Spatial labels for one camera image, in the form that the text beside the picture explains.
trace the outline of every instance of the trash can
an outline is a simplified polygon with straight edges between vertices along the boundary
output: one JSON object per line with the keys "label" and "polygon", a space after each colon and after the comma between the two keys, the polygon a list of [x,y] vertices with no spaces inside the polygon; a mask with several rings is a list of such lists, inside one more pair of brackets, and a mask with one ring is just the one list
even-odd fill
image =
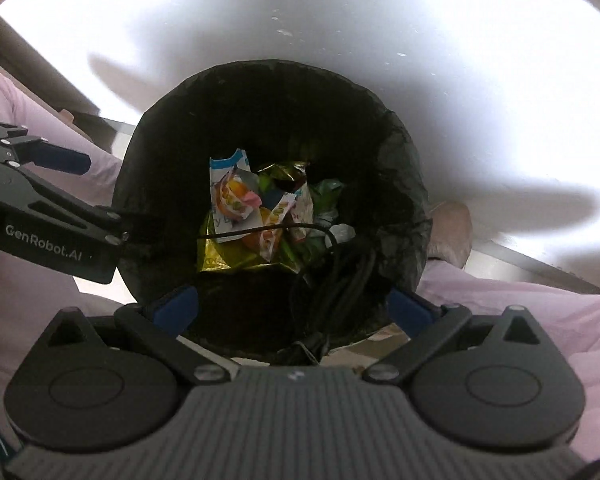
{"label": "trash can", "polygon": [[390,323],[392,286],[412,291],[426,262],[427,192],[418,153],[400,119],[368,89],[327,70],[286,60],[241,61],[185,80],[141,118],[126,152],[113,206],[161,216],[162,250],[120,262],[136,300],[148,304],[183,285],[198,290],[200,313],[184,335],[229,357],[276,364],[296,340],[288,306],[295,274],[197,272],[196,236],[210,209],[209,158],[246,150],[251,167],[308,162],[316,184],[345,184],[338,222],[377,251],[374,290],[362,316],[328,334],[330,348]]}

